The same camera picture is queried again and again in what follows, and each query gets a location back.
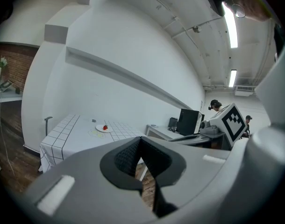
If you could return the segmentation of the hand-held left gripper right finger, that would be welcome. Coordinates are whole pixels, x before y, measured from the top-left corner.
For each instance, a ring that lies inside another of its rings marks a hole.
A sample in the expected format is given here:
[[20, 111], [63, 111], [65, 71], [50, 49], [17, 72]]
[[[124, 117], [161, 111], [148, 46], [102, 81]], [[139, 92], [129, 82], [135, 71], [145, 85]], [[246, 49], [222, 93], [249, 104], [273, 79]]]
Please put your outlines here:
[[140, 224], [236, 224], [247, 217], [239, 175], [246, 140], [231, 151], [143, 137], [140, 149], [156, 181], [153, 219]]

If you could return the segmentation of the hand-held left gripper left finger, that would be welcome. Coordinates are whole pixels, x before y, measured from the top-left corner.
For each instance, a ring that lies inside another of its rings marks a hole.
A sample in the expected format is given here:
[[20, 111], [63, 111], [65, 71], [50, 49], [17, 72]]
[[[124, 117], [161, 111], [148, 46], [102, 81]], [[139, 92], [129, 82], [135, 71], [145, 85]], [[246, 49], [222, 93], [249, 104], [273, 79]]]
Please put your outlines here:
[[158, 160], [160, 144], [136, 137], [71, 155], [28, 187], [28, 214], [47, 224], [158, 224], [135, 171], [139, 160]]

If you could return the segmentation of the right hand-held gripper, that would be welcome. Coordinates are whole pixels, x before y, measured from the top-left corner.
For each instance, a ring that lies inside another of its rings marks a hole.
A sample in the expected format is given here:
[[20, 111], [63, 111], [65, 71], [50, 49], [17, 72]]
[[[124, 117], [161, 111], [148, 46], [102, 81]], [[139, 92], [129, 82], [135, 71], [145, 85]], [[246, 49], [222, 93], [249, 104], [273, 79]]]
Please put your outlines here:
[[202, 134], [215, 135], [223, 133], [228, 140], [229, 147], [232, 148], [237, 140], [244, 133], [247, 124], [243, 119], [235, 103], [225, 106], [212, 118], [203, 120], [200, 124], [200, 134], [187, 135], [169, 140], [186, 146], [199, 146], [211, 143], [211, 138]]

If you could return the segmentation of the white round plate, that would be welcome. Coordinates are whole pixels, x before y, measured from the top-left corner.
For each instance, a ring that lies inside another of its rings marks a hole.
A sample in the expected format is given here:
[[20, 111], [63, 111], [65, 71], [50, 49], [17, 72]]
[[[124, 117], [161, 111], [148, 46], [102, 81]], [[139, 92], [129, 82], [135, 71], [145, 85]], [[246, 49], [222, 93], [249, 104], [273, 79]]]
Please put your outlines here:
[[110, 133], [110, 132], [114, 131], [113, 128], [111, 126], [109, 126], [109, 125], [107, 125], [108, 126], [107, 130], [103, 130], [103, 126], [104, 125], [97, 125], [95, 128], [96, 128], [97, 131], [102, 132], [102, 133]]

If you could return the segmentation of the black monitor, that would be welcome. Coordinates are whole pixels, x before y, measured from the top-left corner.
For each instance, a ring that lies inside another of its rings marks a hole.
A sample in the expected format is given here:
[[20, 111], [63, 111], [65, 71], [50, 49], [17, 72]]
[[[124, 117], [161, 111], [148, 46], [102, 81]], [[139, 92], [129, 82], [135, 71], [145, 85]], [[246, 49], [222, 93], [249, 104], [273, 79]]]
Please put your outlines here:
[[198, 134], [202, 119], [199, 111], [181, 109], [176, 131], [183, 136]]

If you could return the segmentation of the white desk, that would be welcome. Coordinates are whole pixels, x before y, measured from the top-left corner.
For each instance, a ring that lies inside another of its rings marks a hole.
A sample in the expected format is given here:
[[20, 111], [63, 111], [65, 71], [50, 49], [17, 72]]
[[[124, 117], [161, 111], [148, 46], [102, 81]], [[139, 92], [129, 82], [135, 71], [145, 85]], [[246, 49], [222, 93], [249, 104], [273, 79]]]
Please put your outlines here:
[[14, 90], [0, 92], [0, 103], [20, 100], [22, 100], [22, 92], [20, 94], [15, 93]]
[[183, 137], [183, 135], [177, 132], [168, 130], [168, 127], [166, 126], [151, 126], [151, 125], [147, 125], [146, 136], [159, 138], [162, 140], [173, 140]]

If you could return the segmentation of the white checked tablecloth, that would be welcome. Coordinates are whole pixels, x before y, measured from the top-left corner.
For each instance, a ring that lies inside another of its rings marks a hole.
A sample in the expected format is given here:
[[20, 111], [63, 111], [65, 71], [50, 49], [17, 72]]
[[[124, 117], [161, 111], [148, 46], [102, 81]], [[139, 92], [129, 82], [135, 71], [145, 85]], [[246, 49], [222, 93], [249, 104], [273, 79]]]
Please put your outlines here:
[[[97, 125], [109, 125], [114, 131], [99, 132], [95, 128]], [[40, 144], [42, 171], [47, 172], [74, 153], [144, 135], [127, 123], [96, 116], [68, 114], [49, 131]]]

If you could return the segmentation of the white air vent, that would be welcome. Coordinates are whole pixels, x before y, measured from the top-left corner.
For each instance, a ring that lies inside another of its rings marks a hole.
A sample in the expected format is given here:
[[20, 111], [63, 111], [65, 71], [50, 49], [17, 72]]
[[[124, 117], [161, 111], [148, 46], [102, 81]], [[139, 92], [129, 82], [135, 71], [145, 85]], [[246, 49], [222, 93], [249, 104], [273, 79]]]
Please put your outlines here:
[[234, 94], [235, 96], [240, 97], [249, 97], [254, 94], [254, 87], [252, 86], [237, 86], [235, 88]]

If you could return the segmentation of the short ceiling light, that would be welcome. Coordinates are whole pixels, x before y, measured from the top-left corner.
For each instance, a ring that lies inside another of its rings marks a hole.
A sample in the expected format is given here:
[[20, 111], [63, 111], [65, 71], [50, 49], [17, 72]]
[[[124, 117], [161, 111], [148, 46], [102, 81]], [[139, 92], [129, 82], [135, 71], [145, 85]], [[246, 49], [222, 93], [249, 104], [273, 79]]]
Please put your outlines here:
[[229, 84], [228, 84], [229, 87], [234, 87], [236, 75], [237, 75], [237, 70], [231, 70]]

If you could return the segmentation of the black metal stand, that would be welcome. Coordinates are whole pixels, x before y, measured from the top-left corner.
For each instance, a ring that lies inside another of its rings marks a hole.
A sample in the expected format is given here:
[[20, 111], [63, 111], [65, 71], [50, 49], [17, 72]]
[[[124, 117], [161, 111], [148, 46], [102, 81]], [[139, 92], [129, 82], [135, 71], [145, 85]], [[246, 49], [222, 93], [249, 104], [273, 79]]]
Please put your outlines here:
[[45, 121], [45, 136], [48, 135], [48, 123], [49, 123], [49, 120], [52, 119], [52, 118], [53, 118], [52, 116], [49, 116], [49, 117], [46, 117], [44, 119], [44, 121]]

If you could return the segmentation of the long ceiling light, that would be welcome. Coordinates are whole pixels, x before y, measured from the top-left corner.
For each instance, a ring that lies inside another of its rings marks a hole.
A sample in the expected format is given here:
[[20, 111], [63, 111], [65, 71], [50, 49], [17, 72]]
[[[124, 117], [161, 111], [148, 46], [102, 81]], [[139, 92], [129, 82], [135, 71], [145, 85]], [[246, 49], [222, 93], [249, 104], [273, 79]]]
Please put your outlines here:
[[228, 28], [230, 47], [232, 49], [238, 48], [238, 36], [237, 36], [237, 29], [236, 29], [234, 14], [228, 7], [226, 7], [224, 2], [222, 3], [222, 7], [225, 12], [224, 18], [226, 20], [226, 24]]

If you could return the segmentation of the white table frame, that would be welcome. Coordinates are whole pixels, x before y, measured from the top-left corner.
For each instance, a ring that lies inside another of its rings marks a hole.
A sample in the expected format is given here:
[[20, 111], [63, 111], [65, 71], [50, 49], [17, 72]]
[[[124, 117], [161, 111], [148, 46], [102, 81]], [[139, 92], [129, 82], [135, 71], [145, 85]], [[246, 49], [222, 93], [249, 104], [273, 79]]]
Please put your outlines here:
[[144, 178], [144, 176], [145, 176], [147, 170], [148, 170], [148, 168], [147, 168], [146, 164], [143, 163], [143, 164], [142, 164], [142, 168], [140, 169], [140, 171], [139, 171], [139, 173], [138, 173], [138, 176], [137, 176], [137, 178], [138, 178], [139, 181], [142, 181], [142, 180], [143, 180], [143, 178]]

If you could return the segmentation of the picture frame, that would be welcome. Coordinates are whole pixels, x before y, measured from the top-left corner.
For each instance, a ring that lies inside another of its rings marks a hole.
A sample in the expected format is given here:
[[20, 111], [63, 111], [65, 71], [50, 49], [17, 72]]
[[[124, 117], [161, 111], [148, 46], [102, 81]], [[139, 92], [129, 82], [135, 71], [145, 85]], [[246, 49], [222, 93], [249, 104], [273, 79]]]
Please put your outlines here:
[[3, 83], [0, 84], [0, 92], [6, 91], [8, 88], [10, 88], [14, 83], [10, 80], [6, 80]]

